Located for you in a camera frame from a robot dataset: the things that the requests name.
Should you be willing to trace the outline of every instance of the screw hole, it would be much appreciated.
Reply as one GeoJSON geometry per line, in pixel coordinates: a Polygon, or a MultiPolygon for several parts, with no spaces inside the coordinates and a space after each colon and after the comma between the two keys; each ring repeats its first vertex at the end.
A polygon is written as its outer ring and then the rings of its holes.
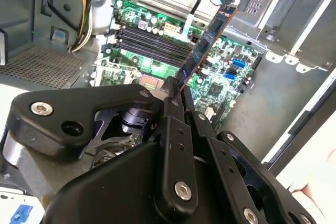
{"type": "Polygon", "coordinates": [[[179,147],[179,149],[180,149],[180,150],[182,150],[182,151],[184,151],[184,150],[185,150],[185,147],[184,147],[184,145],[183,145],[183,144],[178,144],[178,147],[179,147]]]}
{"type": "Polygon", "coordinates": [[[63,9],[64,9],[66,12],[69,12],[69,11],[71,11],[71,6],[68,5],[68,4],[65,4],[65,5],[63,6],[63,9]]]}
{"type": "Polygon", "coordinates": [[[299,221],[298,217],[295,216],[292,212],[288,212],[289,218],[292,220],[294,224],[300,224],[301,221],[299,221]]]}
{"type": "Polygon", "coordinates": [[[69,136],[80,136],[84,132],[83,126],[75,121],[65,121],[61,128],[63,132],[69,136]]]}

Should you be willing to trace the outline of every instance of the metal panel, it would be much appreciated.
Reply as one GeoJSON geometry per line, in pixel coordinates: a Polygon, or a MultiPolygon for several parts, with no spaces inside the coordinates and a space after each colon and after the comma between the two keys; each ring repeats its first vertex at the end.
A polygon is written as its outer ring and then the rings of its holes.
{"type": "Polygon", "coordinates": [[[241,95],[221,130],[229,130],[262,160],[329,72],[304,74],[281,62],[261,61],[253,89],[241,95]]]}
{"type": "Polygon", "coordinates": [[[34,0],[0,0],[0,29],[8,34],[8,51],[32,40],[34,0]]]}
{"type": "Polygon", "coordinates": [[[83,66],[84,60],[73,55],[32,45],[14,55],[0,73],[35,82],[55,89],[63,88],[83,66]]]}
{"type": "Polygon", "coordinates": [[[335,0],[295,0],[282,23],[265,28],[260,39],[279,55],[291,53],[308,67],[330,70],[335,51],[335,7],[335,0]]]}

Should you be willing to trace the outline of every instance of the capacitor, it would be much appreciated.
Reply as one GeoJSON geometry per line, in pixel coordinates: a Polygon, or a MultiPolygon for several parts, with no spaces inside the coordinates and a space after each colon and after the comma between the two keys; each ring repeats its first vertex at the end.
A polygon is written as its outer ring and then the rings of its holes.
{"type": "Polygon", "coordinates": [[[118,0],[118,1],[117,1],[117,7],[121,7],[122,4],[123,4],[122,0],[118,0]]]}
{"type": "Polygon", "coordinates": [[[151,13],[146,13],[146,19],[151,19],[152,14],[151,13]]]}
{"type": "Polygon", "coordinates": [[[236,101],[230,101],[230,104],[229,104],[229,107],[230,108],[233,108],[236,104],[236,101]]]}
{"type": "Polygon", "coordinates": [[[152,24],[156,24],[158,22],[157,18],[156,17],[152,17],[151,18],[151,22],[152,22],[152,24]]]}
{"type": "Polygon", "coordinates": [[[209,73],[210,73],[210,68],[203,68],[203,69],[201,70],[201,73],[202,73],[202,74],[205,74],[206,76],[209,75],[209,73]]]}

